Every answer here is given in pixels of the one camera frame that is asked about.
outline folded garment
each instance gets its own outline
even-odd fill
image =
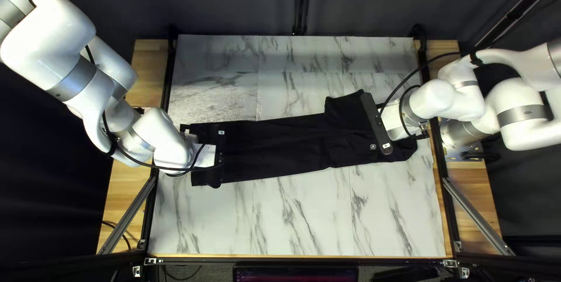
[[[217,188],[235,181],[409,159],[417,150],[411,138],[393,142],[389,155],[380,152],[362,93],[327,97],[324,112],[313,115],[191,124],[189,133],[200,143],[217,145],[223,161],[216,169],[192,172],[191,184]]]

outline white marble surface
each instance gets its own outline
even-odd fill
[[[169,114],[178,124],[322,113],[326,96],[358,89],[379,103],[415,64],[408,38],[182,35]],[[406,162],[219,189],[160,176],[149,251],[444,256],[430,144],[418,146]]]
[[[343,71],[408,72],[417,68],[413,42],[408,38],[341,37]]]

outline dark backdrop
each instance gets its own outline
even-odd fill
[[[93,255],[112,161],[65,105],[0,65],[2,264]]]

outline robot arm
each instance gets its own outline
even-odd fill
[[[501,132],[509,149],[524,150],[561,143],[561,40],[541,44],[523,52],[484,49],[476,52],[482,63],[502,63],[514,68],[522,78],[499,83],[483,100],[470,56],[447,64],[417,91],[406,95],[403,116],[411,133],[433,116],[452,119],[443,124],[443,142],[459,149]],[[548,121],[540,97],[545,91],[555,120]],[[393,140],[406,137],[397,123],[396,105],[382,115],[388,120]]]
[[[158,166],[187,170],[195,148],[163,110],[152,108],[140,116],[123,99],[137,74],[95,35],[93,23],[82,11],[68,0],[31,0],[35,7],[28,0],[1,1],[7,11],[0,12],[0,58],[80,117],[98,149],[109,152],[112,148],[102,129],[105,113],[109,130],[127,154],[142,162],[153,156]],[[86,45],[95,64],[86,58]],[[118,149],[112,157],[139,166]]]

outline wooden table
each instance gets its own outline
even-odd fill
[[[127,93],[126,97],[126,100],[131,106],[160,106],[165,66],[168,56],[167,49],[167,40],[136,41],[131,65],[132,68],[138,72],[138,81],[130,92]],[[427,59],[431,59],[439,54],[455,51],[458,51],[457,41],[429,41],[427,44]],[[455,59],[457,59],[457,57],[448,56],[432,63],[429,66],[431,78],[436,77],[438,70],[442,66]],[[464,193],[495,231],[500,234],[499,222],[484,162],[449,162],[447,163],[447,167],[448,175],[453,180],[454,184]],[[452,256],[452,247],[448,236],[448,227],[444,213],[436,161],[433,170],[440,202],[446,256]],[[103,219],[113,223],[118,222],[149,176],[150,168],[131,168],[115,161],[113,163],[113,171],[109,182],[109,191],[107,193]],[[475,223],[473,223],[463,209],[459,206],[455,206],[455,210],[460,239],[466,250],[476,253],[498,253],[480,233]],[[136,247],[140,237],[143,213],[144,207],[137,213],[125,233],[132,248]],[[111,230],[110,227],[101,225],[98,249],[101,248]],[[124,240],[121,239],[114,252],[126,250],[127,245]]]

